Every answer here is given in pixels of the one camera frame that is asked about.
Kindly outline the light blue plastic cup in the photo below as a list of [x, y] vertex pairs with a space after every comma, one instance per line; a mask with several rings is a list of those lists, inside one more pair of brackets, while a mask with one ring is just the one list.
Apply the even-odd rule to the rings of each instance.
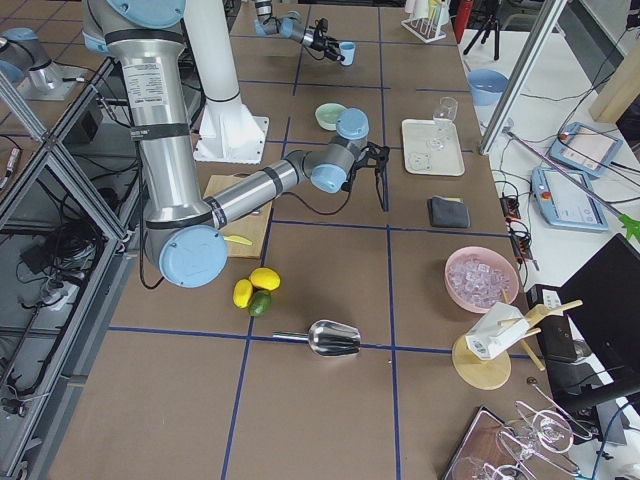
[[339, 51], [341, 55], [341, 65], [351, 66], [355, 57], [356, 44], [351, 41], [342, 41], [339, 43]]

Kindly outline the green ceramic bowl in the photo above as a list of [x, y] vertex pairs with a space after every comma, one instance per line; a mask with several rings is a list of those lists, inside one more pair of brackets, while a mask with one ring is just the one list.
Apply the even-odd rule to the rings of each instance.
[[324, 103], [316, 108], [315, 119], [322, 129], [335, 131], [337, 120], [345, 110], [346, 107], [339, 103]]

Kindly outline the pink bowl of ice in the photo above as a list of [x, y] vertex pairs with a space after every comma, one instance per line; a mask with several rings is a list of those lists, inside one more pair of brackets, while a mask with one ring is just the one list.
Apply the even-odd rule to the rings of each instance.
[[451, 299], [473, 313], [486, 313], [497, 302], [513, 303], [520, 289], [512, 264], [484, 247], [454, 251], [445, 263], [444, 275]]

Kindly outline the cream bear tray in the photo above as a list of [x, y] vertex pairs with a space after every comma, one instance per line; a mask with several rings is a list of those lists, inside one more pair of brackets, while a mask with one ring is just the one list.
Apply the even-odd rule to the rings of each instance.
[[405, 119], [401, 124], [404, 167], [416, 175], [459, 177], [465, 173], [456, 126]]

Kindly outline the clear wine glass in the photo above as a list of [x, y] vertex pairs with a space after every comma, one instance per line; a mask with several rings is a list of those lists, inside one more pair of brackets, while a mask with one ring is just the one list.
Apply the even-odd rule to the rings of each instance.
[[432, 114], [436, 130], [427, 141], [427, 146], [431, 151], [441, 151], [446, 147], [457, 110], [458, 101], [455, 98], [445, 96], [439, 100]]

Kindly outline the red cylinder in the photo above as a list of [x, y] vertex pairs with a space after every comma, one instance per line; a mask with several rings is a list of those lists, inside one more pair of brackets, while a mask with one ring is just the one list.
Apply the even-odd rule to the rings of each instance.
[[462, 40], [464, 31], [468, 25], [471, 12], [473, 10], [473, 6], [474, 6], [473, 0], [459, 1], [457, 13], [455, 15], [454, 23], [453, 23], [453, 31], [454, 31], [455, 40], [457, 43], [460, 43]]

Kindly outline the yellow lemon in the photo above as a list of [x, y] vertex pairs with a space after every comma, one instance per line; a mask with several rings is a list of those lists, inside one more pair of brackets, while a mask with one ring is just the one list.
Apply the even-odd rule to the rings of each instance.
[[249, 281], [258, 289], [274, 291], [281, 285], [280, 275], [268, 267], [254, 269], [249, 275]]
[[236, 282], [233, 289], [232, 300], [236, 307], [247, 308], [253, 296], [254, 286], [249, 279], [243, 278]]

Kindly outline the yellow plastic knife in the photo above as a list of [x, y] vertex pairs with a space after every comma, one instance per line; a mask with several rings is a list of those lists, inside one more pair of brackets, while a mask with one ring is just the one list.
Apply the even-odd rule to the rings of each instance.
[[243, 236], [238, 236], [238, 235], [228, 235], [228, 236], [224, 236], [224, 240], [227, 242], [231, 242], [231, 243], [236, 243], [236, 244], [240, 244], [240, 245], [246, 245], [246, 246], [252, 246], [253, 242]]

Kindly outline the black tripod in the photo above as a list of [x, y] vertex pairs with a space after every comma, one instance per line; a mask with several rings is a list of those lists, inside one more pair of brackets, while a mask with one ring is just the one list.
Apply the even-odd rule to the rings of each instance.
[[463, 54], [467, 55], [474, 47], [478, 39], [481, 39], [480, 43], [485, 44], [491, 34], [494, 34], [494, 53], [493, 59], [497, 61], [500, 57], [500, 20], [498, 18], [498, 10], [500, 7], [500, 0], [487, 0], [485, 1], [485, 13], [486, 18], [482, 27], [476, 32], [470, 43], [464, 48]]

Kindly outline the blue teach pendant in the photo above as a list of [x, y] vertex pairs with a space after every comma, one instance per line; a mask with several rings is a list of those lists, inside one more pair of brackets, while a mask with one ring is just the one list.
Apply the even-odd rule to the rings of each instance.
[[622, 147], [622, 140], [580, 122], [570, 123], [549, 149], [549, 157], [591, 178], [600, 178]]
[[558, 228], [604, 232], [609, 229], [601, 205], [586, 191], [592, 190], [589, 177], [578, 170], [566, 174], [550, 167], [531, 172], [535, 201], [545, 221]]

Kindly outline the far blue teach pendant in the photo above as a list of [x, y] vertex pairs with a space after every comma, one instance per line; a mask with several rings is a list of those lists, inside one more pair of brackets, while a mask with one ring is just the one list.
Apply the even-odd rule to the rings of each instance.
[[591, 178], [600, 178], [622, 147], [622, 140], [580, 122], [570, 123], [549, 149], [549, 157]]

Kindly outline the black laptop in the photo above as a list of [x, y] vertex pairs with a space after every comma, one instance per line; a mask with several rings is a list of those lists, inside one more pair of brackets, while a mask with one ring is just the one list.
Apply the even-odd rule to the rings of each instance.
[[556, 369], [552, 388], [571, 413], [639, 392], [639, 251], [617, 234], [557, 290], [563, 303], [582, 305], [543, 321], [539, 343], [544, 357], [567, 366], [576, 353], [574, 324], [613, 381], [588, 388], [571, 384], [568, 370]]

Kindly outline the upturned wine glasses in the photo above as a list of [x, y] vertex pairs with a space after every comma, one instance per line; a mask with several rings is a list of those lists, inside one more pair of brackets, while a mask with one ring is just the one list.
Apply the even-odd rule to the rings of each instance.
[[578, 440], [589, 441], [592, 429], [564, 410], [529, 377], [527, 384], [546, 401], [534, 407], [517, 400], [516, 417], [502, 420], [485, 406], [476, 410], [443, 479], [534, 479], [535, 466], [549, 467], [572, 479], [580, 476], [568, 452]]

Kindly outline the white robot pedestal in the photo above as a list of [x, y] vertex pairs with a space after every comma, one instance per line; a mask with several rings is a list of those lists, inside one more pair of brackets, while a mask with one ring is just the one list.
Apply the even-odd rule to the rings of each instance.
[[241, 98], [223, 3], [187, 0], [184, 22], [205, 96], [194, 158], [260, 163], [269, 119], [253, 116]]

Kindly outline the aluminium frame post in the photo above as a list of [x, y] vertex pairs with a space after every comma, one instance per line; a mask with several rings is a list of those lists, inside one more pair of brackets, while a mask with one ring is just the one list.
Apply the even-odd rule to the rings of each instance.
[[506, 89], [490, 118], [489, 124], [479, 144], [479, 153], [488, 155], [494, 141], [502, 131], [507, 117], [533, 70], [543, 47], [551, 35], [567, 0], [548, 0], [543, 3], [521, 53], [513, 67]]

